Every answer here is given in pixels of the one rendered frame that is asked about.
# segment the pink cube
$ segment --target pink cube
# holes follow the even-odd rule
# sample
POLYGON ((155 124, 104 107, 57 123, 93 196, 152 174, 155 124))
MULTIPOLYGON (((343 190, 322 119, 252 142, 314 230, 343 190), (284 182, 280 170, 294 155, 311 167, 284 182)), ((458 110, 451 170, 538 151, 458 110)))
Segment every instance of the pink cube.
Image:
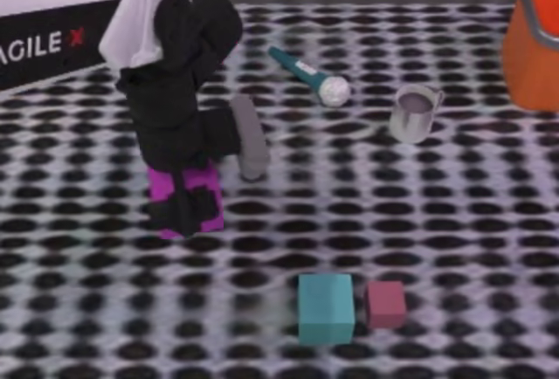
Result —
POLYGON ((369 328, 399 328, 404 324, 404 286, 399 281, 370 281, 365 290, 369 328))

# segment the orange bin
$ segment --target orange bin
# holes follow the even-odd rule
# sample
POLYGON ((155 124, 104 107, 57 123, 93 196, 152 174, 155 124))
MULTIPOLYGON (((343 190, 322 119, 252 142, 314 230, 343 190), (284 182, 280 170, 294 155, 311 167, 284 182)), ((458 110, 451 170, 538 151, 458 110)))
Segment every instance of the orange bin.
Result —
POLYGON ((502 60, 514 104, 559 111, 559 0, 516 0, 502 60))

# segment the teal block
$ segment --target teal block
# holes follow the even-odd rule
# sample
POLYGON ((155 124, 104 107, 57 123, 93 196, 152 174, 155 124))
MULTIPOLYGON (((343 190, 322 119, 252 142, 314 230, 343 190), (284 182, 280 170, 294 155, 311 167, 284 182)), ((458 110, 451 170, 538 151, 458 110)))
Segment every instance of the teal block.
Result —
POLYGON ((300 344, 320 346, 351 342, 355 308, 349 274, 301 274, 297 298, 300 344))

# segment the black and white checkered surface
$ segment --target black and white checkered surface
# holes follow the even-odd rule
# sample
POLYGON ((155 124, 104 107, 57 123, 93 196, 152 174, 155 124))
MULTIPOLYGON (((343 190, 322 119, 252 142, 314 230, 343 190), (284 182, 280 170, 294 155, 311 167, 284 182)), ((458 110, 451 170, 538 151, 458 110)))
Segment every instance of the black and white checkered surface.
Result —
POLYGON ((164 241, 108 71, 0 104, 0 377, 559 377, 559 120, 509 103, 498 6, 241 6, 207 106, 254 94, 266 180, 220 167, 226 229, 164 241), (347 76, 342 109, 266 56, 347 76), (445 90, 432 136, 393 141, 398 87, 445 90), (301 348, 301 272, 405 283, 409 320, 301 348))

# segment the brush handle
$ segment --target brush handle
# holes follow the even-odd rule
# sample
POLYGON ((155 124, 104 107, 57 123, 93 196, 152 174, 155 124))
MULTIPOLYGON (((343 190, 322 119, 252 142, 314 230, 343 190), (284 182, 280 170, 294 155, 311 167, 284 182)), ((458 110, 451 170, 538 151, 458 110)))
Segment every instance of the brush handle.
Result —
POLYGON ((321 88, 324 79, 328 77, 326 73, 317 71, 313 67, 301 62, 293 56, 288 55, 277 47, 270 47, 268 49, 268 54, 289 72, 309 85, 316 93, 318 93, 321 88))

